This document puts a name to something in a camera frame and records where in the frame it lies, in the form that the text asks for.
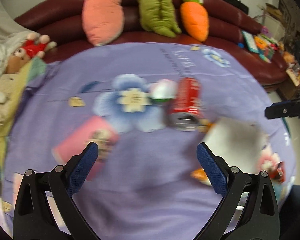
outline blue flower print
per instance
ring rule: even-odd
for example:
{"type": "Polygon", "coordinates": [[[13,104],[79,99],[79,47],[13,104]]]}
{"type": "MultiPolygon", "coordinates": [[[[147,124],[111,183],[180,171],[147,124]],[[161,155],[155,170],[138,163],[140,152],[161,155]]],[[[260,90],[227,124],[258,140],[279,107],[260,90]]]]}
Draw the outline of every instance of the blue flower print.
{"type": "Polygon", "coordinates": [[[218,52],[212,50],[212,49],[203,49],[202,53],[204,57],[212,61],[213,63],[217,64],[220,67],[230,67],[230,62],[228,60],[225,60],[221,57],[221,54],[218,52]]]}
{"type": "Polygon", "coordinates": [[[129,132],[133,128],[152,132],[165,128],[164,111],[149,101],[149,84],[144,78],[134,74],[119,75],[112,87],[114,91],[96,97],[93,112],[104,116],[117,132],[129,132]]]}

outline white cloth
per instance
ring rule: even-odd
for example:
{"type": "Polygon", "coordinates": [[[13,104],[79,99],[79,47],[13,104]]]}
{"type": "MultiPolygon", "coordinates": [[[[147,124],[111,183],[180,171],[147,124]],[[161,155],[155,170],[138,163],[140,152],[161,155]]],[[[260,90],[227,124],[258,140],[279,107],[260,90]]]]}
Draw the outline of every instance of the white cloth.
{"type": "Polygon", "coordinates": [[[0,76],[7,67],[9,56],[22,45],[30,32],[9,16],[0,1],[0,76]]]}

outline pink bunny plush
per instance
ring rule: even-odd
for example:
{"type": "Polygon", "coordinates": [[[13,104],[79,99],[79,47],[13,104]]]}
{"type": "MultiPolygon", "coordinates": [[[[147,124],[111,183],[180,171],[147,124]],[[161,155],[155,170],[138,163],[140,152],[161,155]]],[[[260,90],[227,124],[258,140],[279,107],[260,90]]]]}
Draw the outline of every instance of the pink bunny plush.
{"type": "Polygon", "coordinates": [[[94,46],[115,40],[122,33],[123,25],[121,0],[84,0],[82,26],[94,46]]]}

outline purple bedsheet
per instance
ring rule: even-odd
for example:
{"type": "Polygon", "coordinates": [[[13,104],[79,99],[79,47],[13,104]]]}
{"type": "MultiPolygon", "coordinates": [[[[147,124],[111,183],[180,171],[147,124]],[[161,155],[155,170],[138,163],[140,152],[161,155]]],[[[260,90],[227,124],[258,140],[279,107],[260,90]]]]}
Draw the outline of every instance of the purple bedsheet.
{"type": "MultiPolygon", "coordinates": [[[[289,181],[295,169],[293,150],[286,144],[282,121],[264,117],[264,109],[271,104],[266,92],[227,52],[207,46],[192,49],[126,43],[93,48],[49,65],[46,75],[27,87],[22,111],[9,135],[3,200],[12,203],[14,173],[23,174],[29,168],[50,171],[58,164],[51,150],[96,112],[104,111],[96,110],[96,98],[123,86],[115,84],[122,74],[135,74],[146,83],[196,77],[202,84],[206,117],[258,123],[285,161],[289,181]],[[68,98],[73,96],[82,98],[86,106],[69,106],[68,98]]],[[[86,181],[73,196],[79,210],[102,240],[193,239],[221,200],[211,187],[189,176],[199,167],[195,149],[203,134],[163,129],[139,116],[129,119],[127,128],[111,115],[115,113],[109,109],[103,115],[119,130],[130,131],[120,133],[95,179],[86,181]]],[[[6,213],[10,229],[12,217],[13,211],[6,213]]]]}

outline green leaf plush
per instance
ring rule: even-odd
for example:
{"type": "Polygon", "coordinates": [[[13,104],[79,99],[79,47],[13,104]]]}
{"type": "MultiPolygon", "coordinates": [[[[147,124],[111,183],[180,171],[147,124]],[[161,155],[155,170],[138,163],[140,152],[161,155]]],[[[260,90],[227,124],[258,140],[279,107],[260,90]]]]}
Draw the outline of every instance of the green leaf plush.
{"type": "Polygon", "coordinates": [[[181,33],[172,0],[138,0],[140,24],[145,31],[175,38],[181,33]]]}

